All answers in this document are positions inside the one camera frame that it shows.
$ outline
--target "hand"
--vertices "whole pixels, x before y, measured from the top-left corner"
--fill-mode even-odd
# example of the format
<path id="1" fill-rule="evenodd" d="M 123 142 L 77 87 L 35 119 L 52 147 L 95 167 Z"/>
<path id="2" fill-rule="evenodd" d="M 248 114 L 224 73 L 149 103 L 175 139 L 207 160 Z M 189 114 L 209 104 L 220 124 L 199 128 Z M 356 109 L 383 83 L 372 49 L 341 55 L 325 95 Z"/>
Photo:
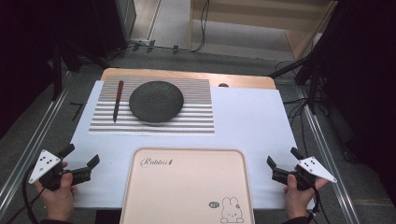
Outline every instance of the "hand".
<path id="1" fill-rule="evenodd" d="M 326 185 L 328 181 L 319 178 L 315 183 L 317 190 Z M 306 189 L 304 191 L 297 190 L 297 180 L 294 175 L 288 175 L 288 186 L 284 188 L 286 194 L 286 213 L 289 219 L 295 217 L 305 217 L 306 207 L 315 195 L 313 189 Z"/>
<path id="2" fill-rule="evenodd" d="M 61 186 L 55 191 L 44 189 L 40 198 L 47 207 L 48 219 L 58 221 L 69 221 L 74 212 L 73 194 L 77 191 L 76 186 L 71 186 L 73 181 L 72 174 L 64 174 L 61 180 Z M 35 182 L 38 192 L 41 192 L 43 186 Z"/>

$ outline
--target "black plate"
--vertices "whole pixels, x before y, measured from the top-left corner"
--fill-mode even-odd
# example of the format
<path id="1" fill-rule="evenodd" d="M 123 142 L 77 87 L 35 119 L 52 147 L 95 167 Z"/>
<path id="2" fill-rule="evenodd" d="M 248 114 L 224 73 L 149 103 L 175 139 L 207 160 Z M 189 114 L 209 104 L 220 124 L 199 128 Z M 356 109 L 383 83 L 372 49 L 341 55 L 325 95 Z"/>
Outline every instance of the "black plate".
<path id="1" fill-rule="evenodd" d="M 146 122 L 166 122 L 174 118 L 184 104 L 180 89 L 165 81 L 150 81 L 132 92 L 129 107 L 134 115 Z"/>

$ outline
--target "bunny illustration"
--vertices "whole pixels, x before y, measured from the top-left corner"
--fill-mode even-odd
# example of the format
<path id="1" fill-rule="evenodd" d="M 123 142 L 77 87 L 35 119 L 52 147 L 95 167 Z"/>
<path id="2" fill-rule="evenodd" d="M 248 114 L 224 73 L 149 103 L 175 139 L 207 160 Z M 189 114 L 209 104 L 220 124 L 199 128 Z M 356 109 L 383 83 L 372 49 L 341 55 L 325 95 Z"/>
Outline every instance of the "bunny illustration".
<path id="1" fill-rule="evenodd" d="M 243 223 L 242 210 L 236 198 L 224 198 L 221 223 Z"/>

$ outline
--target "plastic tray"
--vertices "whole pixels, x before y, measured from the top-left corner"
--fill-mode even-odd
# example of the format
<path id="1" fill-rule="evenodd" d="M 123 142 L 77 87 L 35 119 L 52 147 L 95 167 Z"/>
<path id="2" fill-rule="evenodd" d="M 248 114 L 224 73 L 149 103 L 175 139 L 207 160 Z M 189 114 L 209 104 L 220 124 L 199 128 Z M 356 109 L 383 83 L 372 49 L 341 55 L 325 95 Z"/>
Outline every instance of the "plastic tray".
<path id="1" fill-rule="evenodd" d="M 254 223 L 245 157 L 236 149 L 138 149 L 120 223 Z"/>

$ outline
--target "striped placemat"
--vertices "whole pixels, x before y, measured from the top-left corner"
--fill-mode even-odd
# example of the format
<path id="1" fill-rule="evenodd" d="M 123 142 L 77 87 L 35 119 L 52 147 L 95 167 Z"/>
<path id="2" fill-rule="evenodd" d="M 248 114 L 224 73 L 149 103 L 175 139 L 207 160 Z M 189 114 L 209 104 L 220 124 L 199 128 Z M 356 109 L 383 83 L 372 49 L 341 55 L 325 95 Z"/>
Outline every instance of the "striped placemat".
<path id="1" fill-rule="evenodd" d="M 119 81 L 124 82 L 120 98 L 117 122 L 113 121 Z M 178 88 L 184 96 L 180 113 L 168 122 L 148 123 L 131 112 L 129 98 L 138 86 L 154 80 L 167 81 Z M 215 134 L 209 80 L 184 78 L 155 78 L 111 76 L 105 79 L 96 105 L 89 133 L 210 136 Z"/>

